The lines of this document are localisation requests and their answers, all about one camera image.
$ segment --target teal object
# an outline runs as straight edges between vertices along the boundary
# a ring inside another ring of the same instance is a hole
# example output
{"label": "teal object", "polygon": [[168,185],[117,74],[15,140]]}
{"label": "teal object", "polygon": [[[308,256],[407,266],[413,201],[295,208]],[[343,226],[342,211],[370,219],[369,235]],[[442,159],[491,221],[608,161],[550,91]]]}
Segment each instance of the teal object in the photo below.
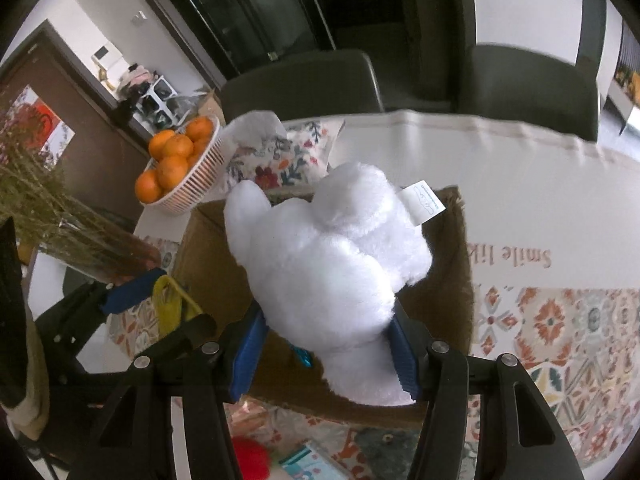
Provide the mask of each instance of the teal object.
{"label": "teal object", "polygon": [[307,350],[299,348],[297,346],[293,346],[292,344],[290,344],[289,346],[291,346],[305,368],[311,368],[314,365],[314,358],[311,355],[311,352],[308,352]]}

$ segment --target yellow cloth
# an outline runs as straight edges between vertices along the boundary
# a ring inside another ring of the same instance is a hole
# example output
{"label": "yellow cloth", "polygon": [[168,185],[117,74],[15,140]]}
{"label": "yellow cloth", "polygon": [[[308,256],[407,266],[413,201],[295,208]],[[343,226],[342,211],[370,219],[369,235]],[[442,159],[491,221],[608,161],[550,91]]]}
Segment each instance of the yellow cloth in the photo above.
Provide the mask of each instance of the yellow cloth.
{"label": "yellow cloth", "polygon": [[158,316],[160,338],[178,328],[182,320],[188,321],[202,314],[200,306],[171,276],[164,275],[158,278],[154,284],[151,301]]}

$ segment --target plush toy tag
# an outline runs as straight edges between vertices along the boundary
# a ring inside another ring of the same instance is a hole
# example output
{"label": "plush toy tag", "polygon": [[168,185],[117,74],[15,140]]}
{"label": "plush toy tag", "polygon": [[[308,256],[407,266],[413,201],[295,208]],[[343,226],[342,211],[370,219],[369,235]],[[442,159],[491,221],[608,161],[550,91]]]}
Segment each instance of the plush toy tag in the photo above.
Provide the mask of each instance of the plush toy tag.
{"label": "plush toy tag", "polygon": [[398,193],[398,198],[409,212],[415,226],[424,224],[445,209],[436,194],[423,180],[405,187]]}

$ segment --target glass door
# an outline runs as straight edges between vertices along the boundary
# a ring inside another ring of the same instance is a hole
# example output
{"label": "glass door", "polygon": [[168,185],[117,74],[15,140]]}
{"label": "glass door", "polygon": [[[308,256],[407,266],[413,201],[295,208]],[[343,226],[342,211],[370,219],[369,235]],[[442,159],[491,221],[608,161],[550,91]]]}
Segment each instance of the glass door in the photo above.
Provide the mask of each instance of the glass door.
{"label": "glass door", "polygon": [[334,48],[316,0],[173,1],[203,45],[217,50],[210,54],[227,78],[289,54]]}

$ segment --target dining chair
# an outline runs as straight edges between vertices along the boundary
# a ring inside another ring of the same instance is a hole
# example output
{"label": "dining chair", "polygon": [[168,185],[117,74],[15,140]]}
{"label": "dining chair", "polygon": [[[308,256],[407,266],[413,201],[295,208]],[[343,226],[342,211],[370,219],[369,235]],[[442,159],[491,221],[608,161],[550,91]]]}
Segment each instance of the dining chair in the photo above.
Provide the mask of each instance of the dining chair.
{"label": "dining chair", "polygon": [[251,70],[220,92],[227,121],[272,110],[281,121],[383,112],[376,74],[359,50],[307,52]]}
{"label": "dining chair", "polygon": [[598,89],[572,64],[496,44],[466,51],[457,112],[598,139]]}

